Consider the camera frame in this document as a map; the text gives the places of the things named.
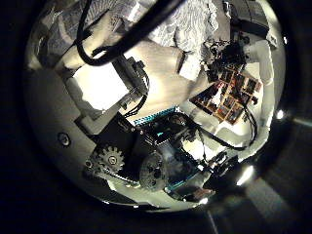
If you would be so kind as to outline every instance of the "gear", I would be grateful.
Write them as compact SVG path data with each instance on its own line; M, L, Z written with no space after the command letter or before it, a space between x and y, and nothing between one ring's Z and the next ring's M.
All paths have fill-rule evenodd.
M98 154L98 157L99 163L114 173L121 171L125 165L122 151L118 151L117 147L108 146L103 148Z

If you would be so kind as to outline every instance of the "screw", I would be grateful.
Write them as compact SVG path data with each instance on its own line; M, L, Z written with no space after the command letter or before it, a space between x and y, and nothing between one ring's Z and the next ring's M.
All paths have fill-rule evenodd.
M111 165L116 165L117 164L117 159L115 157L110 157L108 159L108 162L111 164Z
M58 134L58 142L65 147L68 147L70 145L70 138L65 133Z
M92 162L87 161L87 162L86 162L86 166L87 166L88 168L91 168L91 167L93 166L93 164L92 164Z

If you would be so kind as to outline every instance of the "black cable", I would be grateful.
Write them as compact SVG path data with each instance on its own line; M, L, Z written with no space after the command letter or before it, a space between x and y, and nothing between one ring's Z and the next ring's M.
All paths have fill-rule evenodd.
M257 122L254 118L254 115L252 114L252 112L248 109L246 103L243 101L243 98L242 98L242 95L238 89L238 85L237 85L237 80L235 79L235 89L236 89L236 93L237 93L237 96L239 98L239 101L241 102L241 104L243 105L244 107L244 110L245 110L245 113L247 115L247 118L249 119L251 125L253 125L253 127L251 126L252 128L252 140L251 140L251 143L250 143L250 146L254 143L254 141L256 140L257 138L257 135L258 135L258 127L257 127Z
M143 106L145 105L145 103L147 101L147 97L148 97L148 93L149 93L149 89L150 89L150 81L149 81L149 77L148 77L147 73L144 71L144 69L142 69L141 72L144 74L144 77L146 80L147 93L146 93L146 95L144 95L142 97L141 101L139 102L139 104L135 108L133 108L132 110L130 110L129 112L127 112L124 115L125 118L129 118L131 116L137 115L138 112L143 108Z
M92 1L93 0L87 0L86 6L79 21L77 30L77 50L79 56L86 64L100 66L126 53L131 47L136 45L142 38L146 37L167 17L169 17L170 14L173 13L174 10L179 7L179 5L185 0L158 0L130 31L126 33L125 36L119 42L117 42L115 46L109 48L105 55L100 58L89 57L83 47L84 25Z
M207 155L206 155L206 149L205 149L205 141L204 141L204 136L203 136L203 133L198 130L198 135L199 135L199 138L201 139L202 141L202 144L203 144L203 149L204 149L204 154L203 154L203 157L204 157L204 160L205 162L208 163L208 160L207 160Z
M207 130L203 129L201 126L197 125L197 129L198 131L202 131L202 133L206 136L208 136L209 138L211 138L212 140L214 140L215 142L218 142L220 145L230 148L230 149L234 149L237 151L244 151L246 149L246 147L235 147L229 143L227 143L226 141L224 141L223 139L213 135L212 133L208 132Z

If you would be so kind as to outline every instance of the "metal gear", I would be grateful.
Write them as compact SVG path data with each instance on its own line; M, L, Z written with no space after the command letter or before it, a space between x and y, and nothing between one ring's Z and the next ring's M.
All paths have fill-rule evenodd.
M125 165L122 153L122 151L118 151L117 147L103 148L98 154L99 163L106 166L110 171L118 173Z

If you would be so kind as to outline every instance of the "white surface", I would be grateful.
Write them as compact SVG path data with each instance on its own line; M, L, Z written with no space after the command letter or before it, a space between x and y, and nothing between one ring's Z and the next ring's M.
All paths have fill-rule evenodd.
M83 100L94 109L107 110L128 93L114 66L109 63L103 66L84 65L74 74Z

